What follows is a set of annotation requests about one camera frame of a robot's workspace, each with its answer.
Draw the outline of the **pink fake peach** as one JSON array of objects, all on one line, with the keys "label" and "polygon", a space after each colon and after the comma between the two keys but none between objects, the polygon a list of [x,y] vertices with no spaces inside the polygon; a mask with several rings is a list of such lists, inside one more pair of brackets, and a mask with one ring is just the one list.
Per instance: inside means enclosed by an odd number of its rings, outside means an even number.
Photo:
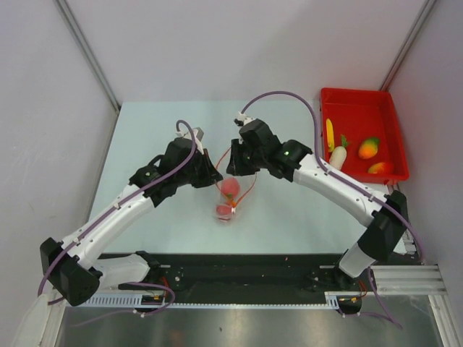
[{"label": "pink fake peach", "polygon": [[240,193],[240,184],[234,177],[229,177],[221,182],[221,192],[232,199],[236,198]]}]

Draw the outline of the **clear zip top bag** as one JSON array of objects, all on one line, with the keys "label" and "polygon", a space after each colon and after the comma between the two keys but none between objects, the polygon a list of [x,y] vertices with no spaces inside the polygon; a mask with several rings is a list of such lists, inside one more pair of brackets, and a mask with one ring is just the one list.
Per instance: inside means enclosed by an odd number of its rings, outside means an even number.
[{"label": "clear zip top bag", "polygon": [[249,210],[251,192],[253,191],[258,174],[251,176],[232,176],[226,172],[226,167],[231,156],[229,147],[215,164],[215,169],[223,179],[216,183],[218,200],[214,207],[214,217],[222,223],[230,223]]}]

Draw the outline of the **yellow fake banana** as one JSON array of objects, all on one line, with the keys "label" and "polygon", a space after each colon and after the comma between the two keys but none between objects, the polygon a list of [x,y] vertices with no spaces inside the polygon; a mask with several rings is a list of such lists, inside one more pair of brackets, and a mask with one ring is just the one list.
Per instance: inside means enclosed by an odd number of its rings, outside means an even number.
[{"label": "yellow fake banana", "polygon": [[334,141],[334,128],[330,119],[326,119],[326,141],[328,145],[328,151],[332,153],[335,148]]}]

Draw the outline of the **white fake radish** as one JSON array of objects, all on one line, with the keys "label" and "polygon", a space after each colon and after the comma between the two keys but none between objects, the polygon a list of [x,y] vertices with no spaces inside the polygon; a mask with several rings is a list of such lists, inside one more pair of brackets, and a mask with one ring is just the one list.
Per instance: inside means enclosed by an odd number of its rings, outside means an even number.
[{"label": "white fake radish", "polygon": [[344,165],[345,160],[347,159],[347,148],[350,145],[350,141],[347,137],[342,134],[341,135],[341,144],[334,148],[331,156],[329,158],[329,164],[337,169],[341,170],[342,166]]}]

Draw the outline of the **green orange fake fruit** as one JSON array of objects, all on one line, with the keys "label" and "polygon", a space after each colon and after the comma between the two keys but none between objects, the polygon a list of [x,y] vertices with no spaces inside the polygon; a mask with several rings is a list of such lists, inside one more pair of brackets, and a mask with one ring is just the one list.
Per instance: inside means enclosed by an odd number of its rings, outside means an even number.
[{"label": "green orange fake fruit", "polygon": [[360,159],[367,160],[375,157],[378,153],[380,139],[377,137],[369,137],[364,140],[357,152]]}]

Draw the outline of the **orange red fake mango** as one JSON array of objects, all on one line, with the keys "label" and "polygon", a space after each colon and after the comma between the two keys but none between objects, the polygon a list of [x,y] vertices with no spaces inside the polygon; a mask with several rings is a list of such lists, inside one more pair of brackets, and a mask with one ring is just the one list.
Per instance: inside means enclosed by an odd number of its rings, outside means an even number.
[{"label": "orange red fake mango", "polygon": [[391,162],[379,162],[373,164],[368,169],[369,174],[374,175],[388,175],[394,172],[394,165]]}]

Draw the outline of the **red fake tomato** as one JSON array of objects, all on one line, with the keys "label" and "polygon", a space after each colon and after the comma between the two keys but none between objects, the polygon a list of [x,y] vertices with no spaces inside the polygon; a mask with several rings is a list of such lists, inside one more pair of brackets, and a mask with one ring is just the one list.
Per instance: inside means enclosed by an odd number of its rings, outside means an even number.
[{"label": "red fake tomato", "polygon": [[234,208],[230,205],[217,205],[216,217],[221,221],[229,221],[234,216]]}]

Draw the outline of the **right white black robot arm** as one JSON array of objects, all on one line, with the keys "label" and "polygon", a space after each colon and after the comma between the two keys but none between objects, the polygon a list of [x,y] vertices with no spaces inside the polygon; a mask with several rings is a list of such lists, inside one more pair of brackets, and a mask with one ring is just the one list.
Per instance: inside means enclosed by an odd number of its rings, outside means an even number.
[{"label": "right white black robot arm", "polygon": [[371,265],[385,262],[407,230],[407,199],[398,191],[383,194],[321,160],[296,140],[280,142],[260,119],[235,119],[239,138],[231,141],[226,172],[249,176],[266,170],[277,179],[307,187],[346,210],[365,232],[334,267],[334,283],[350,290]]}]

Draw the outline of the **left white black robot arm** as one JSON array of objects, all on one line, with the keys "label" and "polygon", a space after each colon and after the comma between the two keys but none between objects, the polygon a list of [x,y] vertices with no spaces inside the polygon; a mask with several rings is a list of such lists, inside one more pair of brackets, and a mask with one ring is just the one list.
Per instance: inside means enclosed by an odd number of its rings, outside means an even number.
[{"label": "left white black robot arm", "polygon": [[199,128],[192,134],[179,134],[163,155],[135,172],[102,213],[61,241],[46,239],[40,245],[43,281],[74,307],[108,286],[137,282],[146,289],[155,287],[160,272],[148,253],[112,260],[99,257],[132,223],[174,196],[178,188],[209,187],[223,179],[203,147],[202,137]]}]

